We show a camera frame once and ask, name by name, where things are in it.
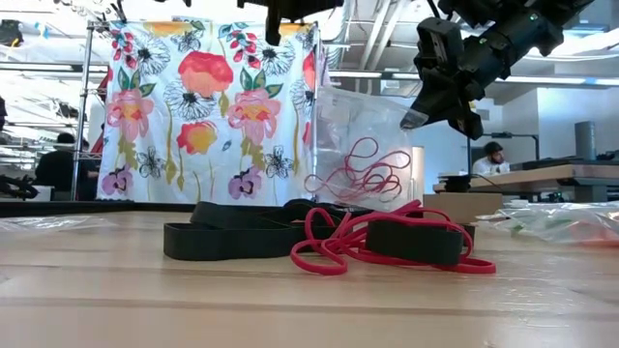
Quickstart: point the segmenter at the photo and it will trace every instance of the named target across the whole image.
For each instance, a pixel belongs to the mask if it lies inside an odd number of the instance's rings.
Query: red rubber band
[[[435,213],[443,216],[445,220],[442,221],[427,218],[408,217],[407,215],[411,213]],[[442,271],[472,275],[490,275],[496,273],[496,266],[493,263],[469,257],[471,252],[473,252],[473,240],[464,228],[451,222],[449,217],[440,211],[422,208],[421,202],[418,200],[408,203],[392,213],[374,212],[354,218],[351,218],[350,213],[347,213],[334,234],[326,240],[317,240],[313,237],[311,223],[313,222],[313,217],[315,214],[320,214],[326,219],[329,225],[336,227],[336,224],[333,222],[331,216],[326,210],[322,208],[313,208],[308,212],[305,220],[305,233],[307,239],[292,248],[290,251],[290,259],[299,268],[310,273],[323,276],[339,276],[345,274],[348,271],[348,263],[342,257],[343,254],[359,261],[379,265],[431,266]],[[408,225],[445,227],[462,233],[467,249],[460,256],[460,263],[451,267],[421,264],[409,260],[398,259],[396,257],[375,254],[365,248],[367,228],[362,227],[355,231],[353,231],[353,228],[362,223],[376,220],[389,220]],[[299,255],[299,250],[303,247],[312,247],[315,252],[333,261],[334,265],[315,264],[304,260]]]
[[[360,155],[357,149],[359,144],[368,141],[373,144],[373,151],[368,155]],[[309,193],[317,193],[322,189],[327,189],[334,197],[346,203],[353,203],[360,198],[367,197],[368,193],[378,193],[378,199],[384,203],[394,200],[402,193],[402,185],[399,182],[398,175],[395,174],[395,170],[405,169],[410,166],[410,155],[404,151],[393,151],[365,168],[355,168],[351,164],[351,160],[353,159],[368,160],[377,153],[378,142],[373,138],[363,137],[357,140],[350,150],[350,153],[344,157],[343,167],[334,170],[326,180],[321,179],[315,174],[308,175],[304,181],[306,191]],[[402,155],[406,158],[404,164],[395,165],[388,163],[390,158],[397,157],[398,155]],[[331,184],[333,178],[342,172],[346,176],[348,184],[346,186],[342,184]],[[312,179],[320,183],[318,188],[308,188],[308,181]],[[391,199],[384,199],[383,196],[385,193],[392,193],[393,197],[391,197]]]

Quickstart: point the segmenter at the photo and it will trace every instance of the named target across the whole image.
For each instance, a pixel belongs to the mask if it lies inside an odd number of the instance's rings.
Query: purple flower print
[[[241,196],[255,198],[256,193],[262,187],[262,179],[258,175],[260,169],[252,166],[246,171],[242,171],[239,175],[235,175],[228,183],[228,192],[234,199],[239,199]]]
[[[112,195],[114,192],[124,194],[127,189],[133,186],[133,175],[129,170],[130,167],[125,164],[124,167],[116,168],[116,170],[107,174],[101,184],[103,192],[107,195]]]

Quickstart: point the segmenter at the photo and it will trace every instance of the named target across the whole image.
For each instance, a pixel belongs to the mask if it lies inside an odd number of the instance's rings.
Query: floral curtain
[[[99,198],[307,197],[317,30],[280,31],[271,46],[262,24],[113,23]]]

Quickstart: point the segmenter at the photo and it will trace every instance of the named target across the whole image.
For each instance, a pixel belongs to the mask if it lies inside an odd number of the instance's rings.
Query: wooden desk
[[[619,185],[619,165],[557,165],[533,170],[514,171],[471,180],[475,192],[504,192],[508,194],[531,194],[555,191],[563,186],[574,186],[576,201],[606,201],[607,187]],[[444,184],[432,187],[434,192],[445,190]]]
[[[102,215],[116,227],[0,244],[0,347],[614,347],[619,253],[478,233],[497,275],[350,262],[338,277],[288,258],[162,255],[186,214]]]

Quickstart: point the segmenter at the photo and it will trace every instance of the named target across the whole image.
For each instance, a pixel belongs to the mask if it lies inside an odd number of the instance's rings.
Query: dark hair
[[[484,152],[488,156],[496,154],[499,151],[503,151],[503,147],[496,141],[490,141],[484,146]]]
[[[58,144],[75,144],[75,137],[69,133],[60,133],[56,138]]]

